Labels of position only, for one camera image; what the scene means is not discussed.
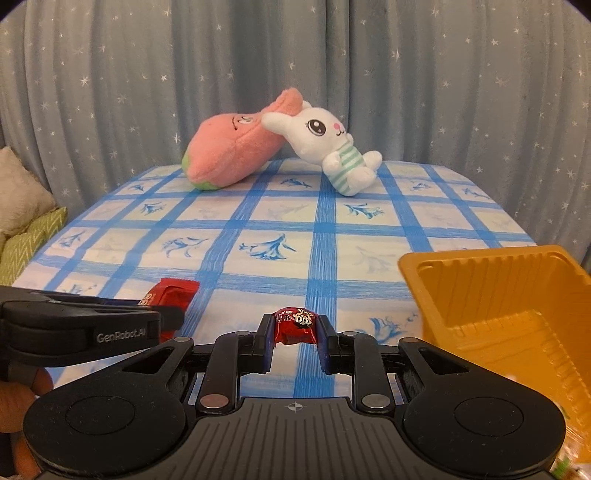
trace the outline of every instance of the orange plastic container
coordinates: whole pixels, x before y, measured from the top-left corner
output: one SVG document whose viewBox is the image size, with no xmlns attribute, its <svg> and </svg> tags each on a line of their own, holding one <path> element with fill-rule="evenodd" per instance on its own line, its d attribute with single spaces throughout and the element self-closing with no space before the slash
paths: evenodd
<svg viewBox="0 0 591 480">
<path fill-rule="evenodd" d="M 423 339 L 556 402 L 591 462 L 591 278 L 561 247 L 410 253 Z"/>
</svg>

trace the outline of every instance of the black embroidered eye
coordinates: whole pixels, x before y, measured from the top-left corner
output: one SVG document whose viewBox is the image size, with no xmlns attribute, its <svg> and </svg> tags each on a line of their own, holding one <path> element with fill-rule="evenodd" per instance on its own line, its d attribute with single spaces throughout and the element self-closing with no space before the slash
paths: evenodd
<svg viewBox="0 0 591 480">
<path fill-rule="evenodd" d="M 310 130 L 317 137 L 322 137 L 326 133 L 326 127 L 320 120 L 310 120 L 306 124 Z"/>
</svg>

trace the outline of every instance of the red snack packet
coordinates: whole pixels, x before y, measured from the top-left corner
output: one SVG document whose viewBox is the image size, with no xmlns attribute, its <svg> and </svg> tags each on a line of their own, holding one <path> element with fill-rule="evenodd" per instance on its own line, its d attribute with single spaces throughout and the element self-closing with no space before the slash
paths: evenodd
<svg viewBox="0 0 591 480">
<path fill-rule="evenodd" d="M 138 305 L 175 305 L 186 312 L 198 289 L 198 281 L 161 278 Z M 173 336 L 174 332 L 160 332 L 160 342 L 170 340 Z"/>
<path fill-rule="evenodd" d="M 316 344 L 314 323 L 318 315 L 314 312 L 299 307 L 286 307 L 273 315 L 275 316 L 275 344 Z"/>
</svg>

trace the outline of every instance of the checkered tablecloth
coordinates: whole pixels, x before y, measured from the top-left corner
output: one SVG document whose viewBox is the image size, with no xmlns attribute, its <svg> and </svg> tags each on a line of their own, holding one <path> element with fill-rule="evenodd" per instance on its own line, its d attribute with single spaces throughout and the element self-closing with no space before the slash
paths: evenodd
<svg viewBox="0 0 591 480">
<path fill-rule="evenodd" d="M 201 288 L 182 335 L 213 342 L 255 330 L 285 306 L 328 315 L 337 331 L 379 342 L 420 336 L 417 306 L 397 268 L 410 251 L 531 245 L 485 192 L 443 167 L 384 162 L 351 198 L 298 159 L 274 161 L 216 192 L 193 189 L 178 166 L 153 168 L 105 196 L 36 256 L 16 286 L 140 299 L 161 277 Z M 114 360 L 52 369 L 58 384 Z M 311 345 L 278 345 L 271 373 L 243 395 L 347 394 Z"/>
</svg>

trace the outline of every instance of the black device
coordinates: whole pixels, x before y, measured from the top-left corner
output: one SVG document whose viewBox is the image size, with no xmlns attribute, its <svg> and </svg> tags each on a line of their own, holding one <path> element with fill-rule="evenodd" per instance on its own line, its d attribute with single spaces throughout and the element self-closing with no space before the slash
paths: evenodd
<svg viewBox="0 0 591 480">
<path fill-rule="evenodd" d="M 64 367 L 158 345 L 182 327 L 174 306 L 0 286 L 0 380 L 30 387 L 38 367 Z M 0 475 L 14 473 L 9 434 L 0 433 Z"/>
<path fill-rule="evenodd" d="M 241 375 L 269 372 L 275 323 L 175 338 L 39 398 L 23 427 L 39 480 L 552 478 L 554 403 L 416 338 L 379 345 L 320 315 L 320 366 L 350 375 L 352 398 L 240 398 Z"/>
</svg>

